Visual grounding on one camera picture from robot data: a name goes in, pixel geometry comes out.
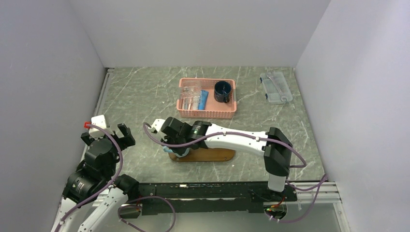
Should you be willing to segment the brown wooden oval tray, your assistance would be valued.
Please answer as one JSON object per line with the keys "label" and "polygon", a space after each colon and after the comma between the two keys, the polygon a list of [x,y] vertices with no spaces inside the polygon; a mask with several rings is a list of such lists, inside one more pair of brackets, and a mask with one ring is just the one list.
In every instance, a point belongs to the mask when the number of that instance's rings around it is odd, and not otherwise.
{"label": "brown wooden oval tray", "polygon": [[169,158],[176,162],[224,162],[235,156],[235,151],[224,148],[199,148],[190,150],[184,157],[177,157],[174,153],[168,153]]}

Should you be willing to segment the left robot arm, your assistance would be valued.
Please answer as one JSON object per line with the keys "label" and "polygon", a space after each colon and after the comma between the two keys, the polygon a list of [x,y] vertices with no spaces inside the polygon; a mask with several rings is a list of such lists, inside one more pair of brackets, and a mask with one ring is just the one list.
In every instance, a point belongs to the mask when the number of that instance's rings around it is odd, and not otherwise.
{"label": "left robot arm", "polygon": [[115,132],[107,136],[105,123],[82,133],[89,149],[68,177],[52,231],[99,232],[123,204],[138,199],[139,182],[116,169],[119,151],[134,146],[135,139],[125,124],[117,127],[122,137]]}

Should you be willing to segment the clear acrylic holder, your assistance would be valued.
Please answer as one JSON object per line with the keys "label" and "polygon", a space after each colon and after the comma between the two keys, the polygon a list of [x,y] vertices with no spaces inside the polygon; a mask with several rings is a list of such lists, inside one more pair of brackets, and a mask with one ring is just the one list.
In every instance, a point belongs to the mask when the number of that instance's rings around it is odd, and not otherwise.
{"label": "clear acrylic holder", "polygon": [[183,80],[180,86],[182,110],[198,110],[202,94],[202,85],[198,80]]}

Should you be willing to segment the pink plastic basket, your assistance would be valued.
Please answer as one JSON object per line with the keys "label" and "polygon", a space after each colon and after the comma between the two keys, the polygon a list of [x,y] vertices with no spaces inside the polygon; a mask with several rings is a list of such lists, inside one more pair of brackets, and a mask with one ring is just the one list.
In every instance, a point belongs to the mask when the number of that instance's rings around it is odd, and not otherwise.
{"label": "pink plastic basket", "polygon": [[199,88],[208,92],[208,97],[203,110],[193,109],[193,104],[188,103],[182,96],[176,101],[176,109],[181,117],[188,118],[219,118],[231,119],[237,111],[236,83],[233,79],[226,79],[232,87],[230,101],[228,103],[218,102],[214,99],[214,85],[221,79],[212,78],[181,78],[180,89]]}

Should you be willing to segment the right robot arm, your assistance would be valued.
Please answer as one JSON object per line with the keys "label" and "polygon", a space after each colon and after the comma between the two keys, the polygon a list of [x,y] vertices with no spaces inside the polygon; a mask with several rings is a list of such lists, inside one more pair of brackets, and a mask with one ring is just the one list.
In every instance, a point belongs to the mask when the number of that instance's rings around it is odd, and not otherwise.
{"label": "right robot arm", "polygon": [[207,121],[195,121],[190,125],[169,117],[156,119],[153,131],[157,132],[161,142],[179,157],[186,156],[192,150],[214,148],[262,156],[268,173],[268,198],[277,201],[285,194],[293,145],[278,128],[271,127],[268,131],[243,131],[224,128]]}

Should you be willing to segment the light blue mug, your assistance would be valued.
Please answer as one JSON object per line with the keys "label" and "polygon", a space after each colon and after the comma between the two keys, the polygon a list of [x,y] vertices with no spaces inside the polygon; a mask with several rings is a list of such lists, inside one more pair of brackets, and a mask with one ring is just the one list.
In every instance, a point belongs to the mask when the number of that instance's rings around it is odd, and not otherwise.
{"label": "light blue mug", "polygon": [[162,148],[164,152],[172,153],[178,158],[187,156],[190,151],[190,148],[188,147],[169,148],[169,147],[163,146]]}

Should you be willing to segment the dark blue mug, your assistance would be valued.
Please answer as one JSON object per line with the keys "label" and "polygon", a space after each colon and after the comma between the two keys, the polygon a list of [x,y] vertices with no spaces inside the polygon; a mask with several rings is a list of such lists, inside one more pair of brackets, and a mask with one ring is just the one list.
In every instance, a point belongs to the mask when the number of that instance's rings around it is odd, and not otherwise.
{"label": "dark blue mug", "polygon": [[232,86],[226,81],[218,81],[214,85],[214,99],[217,102],[229,103]]}

